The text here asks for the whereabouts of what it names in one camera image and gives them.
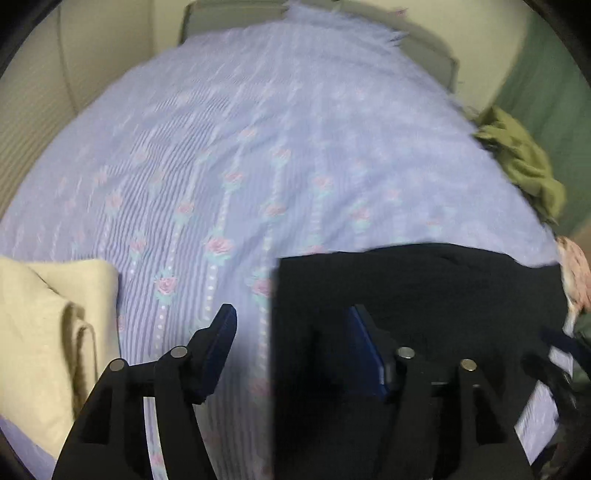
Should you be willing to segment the black pants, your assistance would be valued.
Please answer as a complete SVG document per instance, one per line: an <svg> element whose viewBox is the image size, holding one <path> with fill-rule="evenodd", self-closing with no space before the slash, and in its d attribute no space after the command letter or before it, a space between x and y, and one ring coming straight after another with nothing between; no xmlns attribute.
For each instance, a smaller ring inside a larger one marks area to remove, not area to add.
<svg viewBox="0 0 591 480"><path fill-rule="evenodd" d="M426 360L473 360L513 428L535 382L522 357L567 315L558 264L449 244L285 258L273 277L273 470L278 479L374 479L384 405L346 389L346 312Z"/></svg>

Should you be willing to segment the cream folded garment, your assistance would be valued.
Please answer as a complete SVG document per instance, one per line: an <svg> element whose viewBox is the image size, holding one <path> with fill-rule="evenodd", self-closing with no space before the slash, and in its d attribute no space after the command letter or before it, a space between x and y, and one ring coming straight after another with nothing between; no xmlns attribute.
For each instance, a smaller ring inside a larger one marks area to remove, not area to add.
<svg viewBox="0 0 591 480"><path fill-rule="evenodd" d="M117 294L103 260L1 260L1 417L53 458L120 355Z"/></svg>

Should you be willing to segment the olive green knit sweater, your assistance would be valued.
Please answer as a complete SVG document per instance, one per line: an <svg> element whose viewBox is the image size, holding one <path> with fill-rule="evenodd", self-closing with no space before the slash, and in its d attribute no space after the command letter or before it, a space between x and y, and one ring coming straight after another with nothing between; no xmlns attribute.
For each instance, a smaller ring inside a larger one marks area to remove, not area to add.
<svg viewBox="0 0 591 480"><path fill-rule="evenodd" d="M549 155L528 130L497 106L476 120L474 138L488 150L539 218L556 225L566 205L566 188L555 178Z"/></svg>

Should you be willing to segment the green curtain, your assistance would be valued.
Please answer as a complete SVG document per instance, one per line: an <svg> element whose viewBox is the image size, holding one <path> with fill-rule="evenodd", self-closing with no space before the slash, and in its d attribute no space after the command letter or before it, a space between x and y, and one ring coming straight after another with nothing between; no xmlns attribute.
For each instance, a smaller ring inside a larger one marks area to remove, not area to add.
<svg viewBox="0 0 591 480"><path fill-rule="evenodd" d="M566 188L558 231L590 216L590 86L548 23L534 13L495 104L519 120L549 155Z"/></svg>

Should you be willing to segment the purple floral bed sheet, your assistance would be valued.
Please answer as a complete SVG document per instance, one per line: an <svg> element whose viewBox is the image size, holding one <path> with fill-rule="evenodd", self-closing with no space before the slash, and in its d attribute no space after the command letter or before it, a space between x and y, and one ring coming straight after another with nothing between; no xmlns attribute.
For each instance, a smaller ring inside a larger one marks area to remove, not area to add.
<svg viewBox="0 0 591 480"><path fill-rule="evenodd" d="M238 334L197 418L224 479L270 477L270 273L281 257L423 241L555 262L551 231L448 92L383 27L297 6L124 75L50 144L1 223L23 261L120 273L123 357L223 303Z"/></svg>

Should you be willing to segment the grey upholstered headboard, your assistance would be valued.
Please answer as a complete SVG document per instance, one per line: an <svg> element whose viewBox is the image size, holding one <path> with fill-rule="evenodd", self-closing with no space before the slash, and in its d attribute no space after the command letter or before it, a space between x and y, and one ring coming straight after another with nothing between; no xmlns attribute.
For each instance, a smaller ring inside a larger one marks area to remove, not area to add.
<svg viewBox="0 0 591 480"><path fill-rule="evenodd" d="M351 14L405 34L401 50L449 92L456 90L459 61L438 35L393 10L361 1L307 1L307 6ZM209 31L247 27L287 14L286 1L194 1L184 8L179 42Z"/></svg>

